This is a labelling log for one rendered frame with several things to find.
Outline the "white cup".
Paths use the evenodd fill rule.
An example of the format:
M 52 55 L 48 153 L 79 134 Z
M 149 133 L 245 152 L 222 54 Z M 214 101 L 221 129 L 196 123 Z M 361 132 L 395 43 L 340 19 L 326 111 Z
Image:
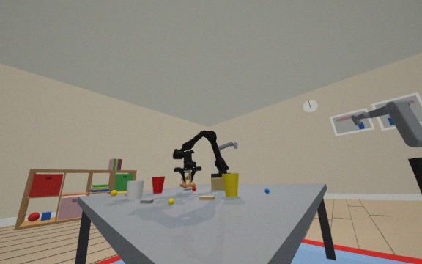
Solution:
M 142 199 L 144 180 L 127 182 L 127 200 Z

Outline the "red plastic cup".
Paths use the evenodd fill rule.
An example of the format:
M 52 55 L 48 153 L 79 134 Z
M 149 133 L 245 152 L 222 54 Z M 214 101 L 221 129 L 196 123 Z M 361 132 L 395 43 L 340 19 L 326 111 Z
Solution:
M 165 177 L 152 177 L 152 190 L 154 194 L 162 194 Z

